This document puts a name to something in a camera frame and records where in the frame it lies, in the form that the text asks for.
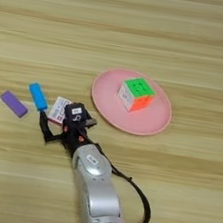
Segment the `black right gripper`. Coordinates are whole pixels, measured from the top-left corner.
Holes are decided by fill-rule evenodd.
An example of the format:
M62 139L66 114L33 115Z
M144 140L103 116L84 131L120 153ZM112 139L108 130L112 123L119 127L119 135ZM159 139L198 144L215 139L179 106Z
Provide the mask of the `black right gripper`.
M81 146L86 144L93 144L87 134L87 128L91 128L97 124L95 119L82 119L80 116L72 118L71 115L66 114L63 122L62 134L53 134L49 128L48 117L44 111L40 115L40 129L45 142L59 141L61 139L62 145L73 156L74 152Z

